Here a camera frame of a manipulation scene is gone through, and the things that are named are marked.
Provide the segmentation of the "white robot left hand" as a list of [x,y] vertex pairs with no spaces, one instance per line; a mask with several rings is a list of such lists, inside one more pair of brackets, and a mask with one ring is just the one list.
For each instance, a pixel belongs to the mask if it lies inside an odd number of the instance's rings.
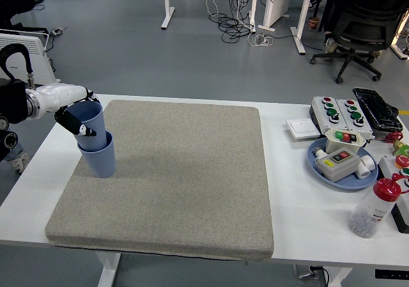
[[78,117],[68,112],[68,106],[81,101],[99,102],[93,91],[73,84],[54,83],[39,87],[35,92],[37,104],[35,117],[40,118],[46,112],[53,112],[54,119],[75,136],[96,136],[96,130],[90,129]]

